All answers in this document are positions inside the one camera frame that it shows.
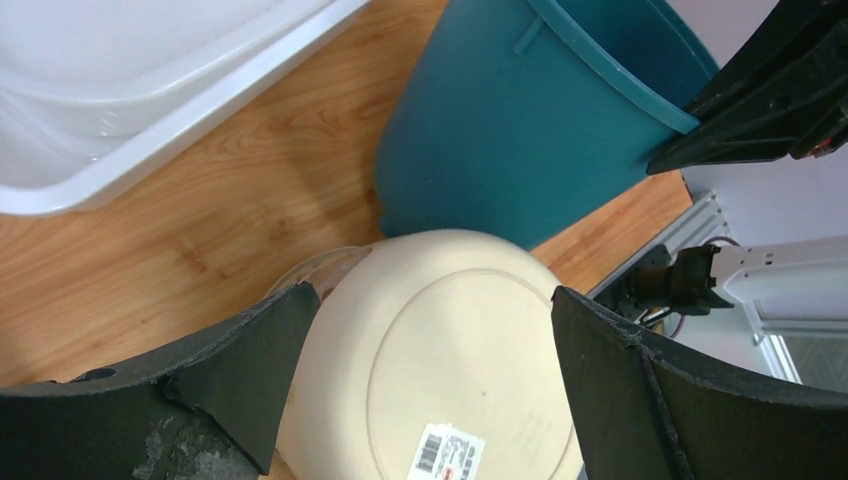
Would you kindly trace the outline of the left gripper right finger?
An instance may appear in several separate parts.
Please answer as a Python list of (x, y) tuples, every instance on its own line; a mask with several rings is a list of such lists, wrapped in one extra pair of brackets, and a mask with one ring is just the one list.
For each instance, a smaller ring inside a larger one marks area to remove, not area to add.
[(592, 479), (843, 479), (847, 397), (658, 335), (558, 287), (551, 322)]

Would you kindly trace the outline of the teal round bucket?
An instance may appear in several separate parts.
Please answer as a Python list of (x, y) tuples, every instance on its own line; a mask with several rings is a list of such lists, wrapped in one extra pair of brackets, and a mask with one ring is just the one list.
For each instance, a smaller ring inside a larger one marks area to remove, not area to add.
[(451, 1), (378, 143), (381, 230), (532, 249), (639, 183), (717, 72), (664, 1)]

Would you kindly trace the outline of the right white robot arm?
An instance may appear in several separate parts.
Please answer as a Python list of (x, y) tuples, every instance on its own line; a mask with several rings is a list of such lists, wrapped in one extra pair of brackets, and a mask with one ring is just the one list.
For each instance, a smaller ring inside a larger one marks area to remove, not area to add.
[[(660, 147), (649, 174), (823, 157), (847, 140), (847, 5), (780, 1), (687, 105), (697, 128)], [(847, 283), (847, 240), (682, 249), (633, 266), (599, 301), (628, 318), (658, 308), (702, 316), (769, 297), (829, 293)]]

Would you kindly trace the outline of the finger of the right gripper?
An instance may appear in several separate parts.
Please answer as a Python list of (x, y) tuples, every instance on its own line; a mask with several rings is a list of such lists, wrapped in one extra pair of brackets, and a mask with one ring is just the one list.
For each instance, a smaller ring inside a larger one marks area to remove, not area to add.
[(847, 141), (847, 3), (783, 0), (687, 105), (646, 172), (823, 157)]

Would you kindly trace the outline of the cream round bucket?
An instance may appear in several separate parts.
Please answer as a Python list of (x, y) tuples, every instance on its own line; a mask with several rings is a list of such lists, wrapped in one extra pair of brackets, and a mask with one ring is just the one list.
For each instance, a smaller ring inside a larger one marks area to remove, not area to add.
[(299, 479), (575, 479), (554, 345), (556, 276), (529, 252), (439, 230), (315, 255), (319, 310), (276, 449)]

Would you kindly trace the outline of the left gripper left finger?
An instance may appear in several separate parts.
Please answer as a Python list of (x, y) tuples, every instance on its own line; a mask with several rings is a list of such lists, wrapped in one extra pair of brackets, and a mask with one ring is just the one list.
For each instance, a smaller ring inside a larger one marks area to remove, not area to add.
[(269, 473), (320, 307), (308, 283), (69, 381), (1, 391), (5, 479), (255, 479)]

